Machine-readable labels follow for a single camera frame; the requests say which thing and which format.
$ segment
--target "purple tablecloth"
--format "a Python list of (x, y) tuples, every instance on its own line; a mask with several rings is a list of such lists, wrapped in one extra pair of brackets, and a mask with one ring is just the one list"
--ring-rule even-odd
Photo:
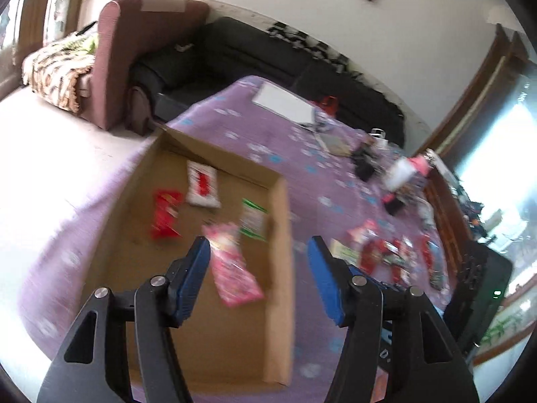
[[(382, 237), (407, 235), (417, 244), (420, 221), (413, 208), (405, 209), (395, 218), (388, 215), (379, 203), (382, 189), (377, 179), (364, 186), (354, 177), (348, 159), (324, 153), (311, 132), (253, 104), (252, 98), (264, 82), (259, 77), (244, 78), (195, 104), (169, 126), (266, 165), (284, 175), (289, 186), (296, 260), (292, 385), (279, 393), (218, 400), (321, 402), (334, 375), (345, 331), (324, 314), (305, 255), (307, 240), (312, 235), (322, 235), (328, 243), (331, 238), (342, 238), (348, 229), (362, 225), (365, 220), (374, 219)], [(361, 130), (329, 121), (330, 131), (353, 146), (363, 138)], [(51, 240), (29, 273), (20, 294), (19, 310), (31, 338), (50, 358), (56, 354), (79, 310), (90, 256), (106, 216), (149, 144), (151, 139), (111, 177), (95, 199), (77, 211), (76, 218)], [(436, 235), (432, 239), (440, 245)], [(414, 269), (413, 284), (422, 287), (431, 301), (444, 309), (449, 290), (440, 293), (429, 286), (425, 263), (421, 256), (418, 258), (421, 265)], [(387, 267), (379, 266), (374, 276), (391, 281)]]

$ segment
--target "green snack package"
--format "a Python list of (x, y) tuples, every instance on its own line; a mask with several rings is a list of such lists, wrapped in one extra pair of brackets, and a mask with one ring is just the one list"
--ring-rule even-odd
[(360, 266), (360, 254), (353, 249), (344, 246), (338, 240), (332, 239), (330, 242), (330, 253), (333, 257), (341, 259), (357, 268)]
[(241, 233), (250, 238), (266, 240), (266, 218), (267, 210), (250, 200), (242, 199)]

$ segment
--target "white snack package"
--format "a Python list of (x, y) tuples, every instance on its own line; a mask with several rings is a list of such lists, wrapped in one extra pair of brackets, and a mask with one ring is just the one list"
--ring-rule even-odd
[(208, 165), (188, 161), (189, 193), (186, 202), (194, 206), (220, 208), (216, 190), (216, 170)]

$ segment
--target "pink snack package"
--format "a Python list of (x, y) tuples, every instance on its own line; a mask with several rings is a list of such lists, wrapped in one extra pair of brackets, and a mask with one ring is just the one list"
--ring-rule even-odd
[(240, 229), (234, 223), (202, 226), (210, 243), (210, 268), (218, 294), (228, 307), (264, 298), (256, 278), (246, 270), (238, 246)]

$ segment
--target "pink package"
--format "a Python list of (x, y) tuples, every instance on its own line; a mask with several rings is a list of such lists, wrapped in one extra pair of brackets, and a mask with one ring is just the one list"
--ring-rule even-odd
[(378, 226), (374, 220), (366, 220), (359, 227), (347, 231), (348, 247), (361, 253), (366, 244), (378, 239)]
[(210, 243), (210, 268), (222, 301), (228, 307), (239, 306), (264, 298), (256, 278), (246, 270), (246, 262), (238, 246), (240, 230), (236, 224), (202, 226)]

